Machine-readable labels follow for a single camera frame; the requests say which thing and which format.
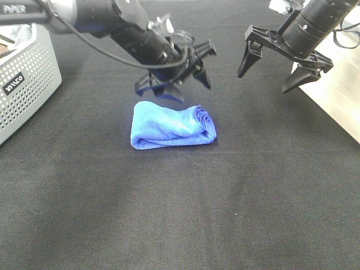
robotic arm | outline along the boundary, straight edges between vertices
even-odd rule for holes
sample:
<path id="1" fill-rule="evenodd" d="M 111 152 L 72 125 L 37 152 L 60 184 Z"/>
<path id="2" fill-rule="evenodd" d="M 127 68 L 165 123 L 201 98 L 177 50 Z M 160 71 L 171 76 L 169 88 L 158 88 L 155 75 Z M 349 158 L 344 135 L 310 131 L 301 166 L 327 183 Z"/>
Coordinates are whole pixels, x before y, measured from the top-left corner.
<path id="1" fill-rule="evenodd" d="M 138 0 L 2 1 L 0 25 L 29 23 L 44 24 L 57 34 L 75 33 L 88 44 L 90 41 L 81 33 L 90 33 L 97 38 L 110 37 L 141 64 L 131 64 L 103 53 L 149 71 L 135 84 L 139 95 L 151 89 L 155 96 L 183 101 L 176 85 L 181 85 L 190 75 L 211 88 L 202 59 L 216 55 L 212 42 L 194 46 L 195 39 L 188 33 L 174 32 L 168 16 L 150 22 Z M 174 44 L 173 35 L 186 37 L 191 43 L 183 47 Z"/>
<path id="2" fill-rule="evenodd" d="M 315 48 L 360 0 L 307 0 L 305 7 L 295 0 L 279 1 L 286 4 L 284 10 L 278 10 L 279 13 L 290 16 L 277 31 L 252 25 L 248 28 L 245 33 L 246 50 L 238 77 L 242 78 L 261 59 L 263 46 L 269 47 L 298 63 L 296 70 L 282 85 L 282 91 L 286 93 L 319 80 L 321 71 L 326 73 L 333 67 L 331 59 L 315 51 Z"/>

box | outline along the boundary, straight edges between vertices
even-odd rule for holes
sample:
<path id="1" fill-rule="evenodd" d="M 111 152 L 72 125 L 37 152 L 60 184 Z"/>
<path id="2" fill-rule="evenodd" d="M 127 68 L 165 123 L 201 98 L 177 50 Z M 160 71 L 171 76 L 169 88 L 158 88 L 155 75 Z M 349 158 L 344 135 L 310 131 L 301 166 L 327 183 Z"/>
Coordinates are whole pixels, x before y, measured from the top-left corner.
<path id="1" fill-rule="evenodd" d="M 0 145 L 18 130 L 61 84 L 48 30 L 31 25 L 31 40 L 0 59 Z"/>

gray plastic basket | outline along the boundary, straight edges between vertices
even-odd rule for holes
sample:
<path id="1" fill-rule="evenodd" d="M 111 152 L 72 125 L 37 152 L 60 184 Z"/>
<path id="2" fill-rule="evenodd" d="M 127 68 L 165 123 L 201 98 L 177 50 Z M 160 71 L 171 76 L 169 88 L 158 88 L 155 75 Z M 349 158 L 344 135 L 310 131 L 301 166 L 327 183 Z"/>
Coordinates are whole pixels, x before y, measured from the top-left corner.
<path id="1" fill-rule="evenodd" d="M 59 87 L 61 75 L 48 30 L 31 26 L 32 38 L 0 59 L 0 145 Z"/>

basket logo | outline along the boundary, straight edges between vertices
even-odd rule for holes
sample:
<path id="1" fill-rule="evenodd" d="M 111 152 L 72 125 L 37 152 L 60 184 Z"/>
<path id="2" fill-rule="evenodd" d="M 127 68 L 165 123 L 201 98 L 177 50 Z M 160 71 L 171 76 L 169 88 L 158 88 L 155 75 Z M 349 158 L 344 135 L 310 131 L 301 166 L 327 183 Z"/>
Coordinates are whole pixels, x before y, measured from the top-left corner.
<path id="1" fill-rule="evenodd" d="M 25 80 L 23 74 L 20 72 L 15 77 L 12 78 L 2 89 L 4 90 L 6 96 L 10 95 L 23 81 Z"/>

blue towel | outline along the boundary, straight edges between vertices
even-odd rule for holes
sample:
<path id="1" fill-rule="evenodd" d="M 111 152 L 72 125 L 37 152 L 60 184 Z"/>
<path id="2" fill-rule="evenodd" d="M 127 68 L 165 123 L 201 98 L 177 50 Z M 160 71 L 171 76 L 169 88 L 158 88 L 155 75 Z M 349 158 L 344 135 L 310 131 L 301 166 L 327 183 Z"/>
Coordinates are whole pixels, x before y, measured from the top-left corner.
<path id="1" fill-rule="evenodd" d="M 212 143 L 216 136 L 210 115 L 200 105 L 174 111 L 141 101 L 134 107 L 131 145 L 136 149 L 202 145 Z"/>

